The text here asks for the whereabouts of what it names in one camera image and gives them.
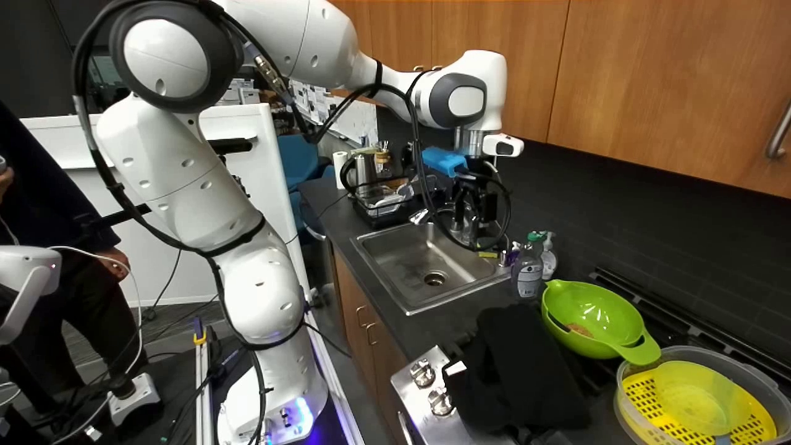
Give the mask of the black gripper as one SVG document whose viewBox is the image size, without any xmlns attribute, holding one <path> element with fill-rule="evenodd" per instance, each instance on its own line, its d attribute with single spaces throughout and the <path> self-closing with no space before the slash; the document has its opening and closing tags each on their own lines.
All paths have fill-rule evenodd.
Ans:
<svg viewBox="0 0 791 445">
<path fill-rule="evenodd" d="M 450 232 L 462 248 L 495 248 L 498 227 L 498 189 L 487 179 L 462 179 L 452 189 Z"/>
</svg>

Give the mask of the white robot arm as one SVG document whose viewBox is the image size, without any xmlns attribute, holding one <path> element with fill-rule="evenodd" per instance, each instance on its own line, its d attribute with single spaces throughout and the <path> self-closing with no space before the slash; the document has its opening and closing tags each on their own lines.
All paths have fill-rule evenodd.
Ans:
<svg viewBox="0 0 791 445">
<path fill-rule="evenodd" d="M 246 196 L 201 117 L 253 60 L 269 85 L 369 93 L 423 129 L 458 133 L 478 156 L 508 142 L 508 58 L 467 50 L 450 64 L 404 71 L 360 46 L 330 0 L 112 0 L 73 58 L 73 96 L 88 102 L 98 40 L 128 93 L 83 132 L 106 189 L 159 239 L 205 258 L 231 326 L 253 353 L 209 423 L 221 445 L 298 445 L 330 404 L 304 326 L 308 297 L 284 238 Z"/>
</svg>

